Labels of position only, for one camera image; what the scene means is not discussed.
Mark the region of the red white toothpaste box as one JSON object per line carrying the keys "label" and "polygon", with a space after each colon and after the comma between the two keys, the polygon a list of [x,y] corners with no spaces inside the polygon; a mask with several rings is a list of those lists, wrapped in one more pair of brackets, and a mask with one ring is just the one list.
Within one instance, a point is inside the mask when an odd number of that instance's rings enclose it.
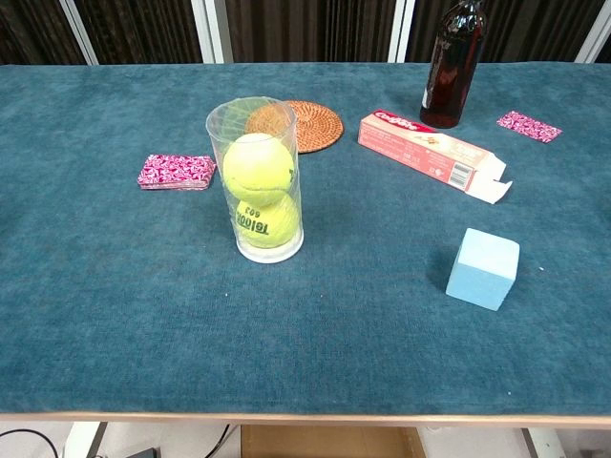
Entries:
{"label": "red white toothpaste box", "polygon": [[361,120],[358,143],[490,204],[512,186],[501,180],[506,164],[492,152],[386,110]]}

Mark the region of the teal velvet table cloth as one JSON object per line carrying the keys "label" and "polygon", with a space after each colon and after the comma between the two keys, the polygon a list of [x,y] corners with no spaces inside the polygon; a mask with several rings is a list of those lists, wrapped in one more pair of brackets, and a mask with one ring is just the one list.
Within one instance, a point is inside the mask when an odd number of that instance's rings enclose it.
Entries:
{"label": "teal velvet table cloth", "polygon": [[[359,145],[374,110],[417,117],[427,73],[0,66],[0,412],[611,415],[611,65],[477,68],[453,135],[506,163],[494,205]],[[272,265],[238,251],[219,181],[137,186],[250,95],[345,124],[300,158],[304,244]],[[446,294],[467,228],[520,246],[497,311]]]}

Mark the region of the brown cardboard box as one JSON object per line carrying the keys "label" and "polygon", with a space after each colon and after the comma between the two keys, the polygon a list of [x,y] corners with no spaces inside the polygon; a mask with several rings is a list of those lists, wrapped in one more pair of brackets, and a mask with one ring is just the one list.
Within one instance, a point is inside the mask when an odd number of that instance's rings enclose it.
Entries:
{"label": "brown cardboard box", "polygon": [[414,427],[242,426],[241,458],[427,458]]}

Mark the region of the wide white frame post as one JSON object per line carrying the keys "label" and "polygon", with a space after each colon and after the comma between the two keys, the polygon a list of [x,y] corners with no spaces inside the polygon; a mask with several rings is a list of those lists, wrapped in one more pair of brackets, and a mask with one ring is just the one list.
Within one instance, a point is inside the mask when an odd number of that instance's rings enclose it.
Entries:
{"label": "wide white frame post", "polygon": [[191,0],[202,62],[233,63],[225,0]]}

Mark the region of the round woven rattan coaster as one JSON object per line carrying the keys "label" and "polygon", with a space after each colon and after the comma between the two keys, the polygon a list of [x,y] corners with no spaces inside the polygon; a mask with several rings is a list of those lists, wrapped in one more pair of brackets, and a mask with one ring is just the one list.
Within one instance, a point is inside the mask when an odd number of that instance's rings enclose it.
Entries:
{"label": "round woven rattan coaster", "polygon": [[[299,154],[323,150],[335,143],[344,131],[343,122],[330,108],[311,101],[284,100],[296,115],[297,149]],[[278,103],[256,109],[247,119],[246,134],[279,135],[287,119]]]}

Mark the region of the pink patterned card stack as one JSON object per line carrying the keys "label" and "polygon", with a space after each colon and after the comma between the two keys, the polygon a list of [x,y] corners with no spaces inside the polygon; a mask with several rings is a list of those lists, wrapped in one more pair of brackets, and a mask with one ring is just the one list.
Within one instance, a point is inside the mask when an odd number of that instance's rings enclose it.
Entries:
{"label": "pink patterned card stack", "polygon": [[149,155],[137,184],[144,190],[205,190],[215,171],[210,156]]}

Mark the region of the clear plastic ball tube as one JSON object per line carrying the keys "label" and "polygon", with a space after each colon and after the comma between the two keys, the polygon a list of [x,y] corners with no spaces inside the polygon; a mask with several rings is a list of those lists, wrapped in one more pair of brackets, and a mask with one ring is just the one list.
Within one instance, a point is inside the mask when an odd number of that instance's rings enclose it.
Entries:
{"label": "clear plastic ball tube", "polygon": [[[249,116],[256,109],[272,103],[279,104],[287,119],[287,126],[285,129],[279,135],[273,136],[278,138],[283,143],[283,145],[292,154],[294,160],[295,173],[293,183],[290,191],[286,193],[286,195],[289,195],[294,199],[299,211],[300,223],[297,233],[289,242],[275,248],[263,249],[251,245],[244,238],[238,235],[237,225],[235,222],[235,212],[241,200],[235,198],[228,191],[224,184],[221,170],[223,158],[229,146],[240,136],[246,135],[244,128]],[[207,133],[209,134],[217,166],[221,175],[221,184],[225,194],[230,222],[234,230],[239,251],[246,258],[259,263],[280,262],[295,255],[303,244],[304,229],[302,223],[300,174],[297,152],[296,115],[293,113],[292,109],[285,105],[283,101],[268,96],[235,98],[216,107],[206,118],[205,127]]]}

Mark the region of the light blue foam cube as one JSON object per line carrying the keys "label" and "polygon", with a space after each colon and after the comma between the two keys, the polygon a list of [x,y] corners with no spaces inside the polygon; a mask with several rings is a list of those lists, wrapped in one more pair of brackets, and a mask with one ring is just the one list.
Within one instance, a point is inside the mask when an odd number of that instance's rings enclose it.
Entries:
{"label": "light blue foam cube", "polygon": [[519,244],[513,240],[467,228],[446,294],[497,311],[516,280],[519,251]]}

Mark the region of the slanted white frame post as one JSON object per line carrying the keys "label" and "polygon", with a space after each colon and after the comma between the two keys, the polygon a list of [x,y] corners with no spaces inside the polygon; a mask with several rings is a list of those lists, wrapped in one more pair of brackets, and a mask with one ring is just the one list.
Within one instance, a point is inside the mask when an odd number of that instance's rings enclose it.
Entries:
{"label": "slanted white frame post", "polygon": [[74,0],[58,0],[72,30],[78,48],[88,65],[98,65],[98,59]]}

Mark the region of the plain yellow tennis ball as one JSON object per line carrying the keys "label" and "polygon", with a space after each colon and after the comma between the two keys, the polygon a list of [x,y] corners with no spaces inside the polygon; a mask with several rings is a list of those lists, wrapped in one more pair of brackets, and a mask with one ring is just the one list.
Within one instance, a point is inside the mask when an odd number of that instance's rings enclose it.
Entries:
{"label": "plain yellow tennis ball", "polygon": [[229,146],[221,171],[226,188],[235,198],[265,206],[290,191],[295,165],[292,154],[278,138],[255,133],[242,135]]}

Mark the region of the white table leg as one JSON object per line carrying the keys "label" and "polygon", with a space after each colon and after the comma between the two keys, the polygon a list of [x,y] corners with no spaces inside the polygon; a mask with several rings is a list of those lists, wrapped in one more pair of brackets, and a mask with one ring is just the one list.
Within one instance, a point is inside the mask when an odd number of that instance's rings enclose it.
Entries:
{"label": "white table leg", "polygon": [[103,458],[98,452],[107,425],[106,422],[74,422],[61,458]]}
{"label": "white table leg", "polygon": [[567,458],[554,429],[528,427],[521,431],[531,458]]}

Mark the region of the single pink patterned card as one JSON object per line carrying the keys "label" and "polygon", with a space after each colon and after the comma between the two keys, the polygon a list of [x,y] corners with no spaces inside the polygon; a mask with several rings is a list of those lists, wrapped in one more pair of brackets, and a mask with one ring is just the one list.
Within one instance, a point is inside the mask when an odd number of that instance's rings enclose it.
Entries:
{"label": "single pink patterned card", "polygon": [[541,143],[550,143],[562,134],[562,129],[517,111],[503,115],[496,124]]}

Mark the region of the dark brown glass bottle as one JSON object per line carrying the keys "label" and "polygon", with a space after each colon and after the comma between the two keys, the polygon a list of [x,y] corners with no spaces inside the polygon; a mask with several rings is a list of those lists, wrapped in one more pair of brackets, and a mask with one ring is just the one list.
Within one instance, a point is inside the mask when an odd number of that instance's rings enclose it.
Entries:
{"label": "dark brown glass bottle", "polygon": [[443,16],[432,51],[420,118],[434,128],[459,123],[487,34],[485,0],[459,0]]}

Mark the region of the yellow tennis ball black print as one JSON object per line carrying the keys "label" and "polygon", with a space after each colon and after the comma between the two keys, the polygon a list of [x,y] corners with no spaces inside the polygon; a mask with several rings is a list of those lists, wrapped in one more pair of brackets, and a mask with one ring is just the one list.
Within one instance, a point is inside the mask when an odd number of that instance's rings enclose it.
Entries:
{"label": "yellow tennis ball black print", "polygon": [[289,242],[297,233],[299,211],[294,199],[284,195],[269,205],[241,200],[236,208],[238,235],[258,248],[275,248]]}

